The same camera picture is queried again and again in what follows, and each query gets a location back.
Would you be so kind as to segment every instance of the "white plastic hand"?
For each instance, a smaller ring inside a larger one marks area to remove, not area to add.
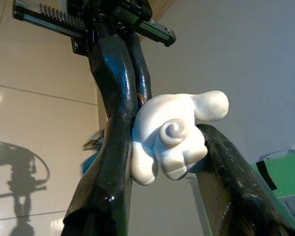
[[[140,185],[153,183],[158,163],[168,178],[183,178],[207,154],[205,139],[195,124],[219,120],[228,109],[227,96],[220,91],[165,94],[149,100],[132,129],[132,178]]]

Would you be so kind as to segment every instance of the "black tape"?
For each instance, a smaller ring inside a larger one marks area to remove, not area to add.
[[[268,186],[271,190],[277,189],[275,183],[271,179],[269,172],[267,171],[266,164],[264,161],[259,161],[256,163],[259,173],[261,174],[262,178],[266,181]]]

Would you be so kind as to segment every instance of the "green object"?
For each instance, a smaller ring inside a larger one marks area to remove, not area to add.
[[[274,195],[285,209],[284,213],[295,221],[295,152],[264,160],[264,163],[276,187],[272,190]],[[257,163],[252,167],[260,173]]]

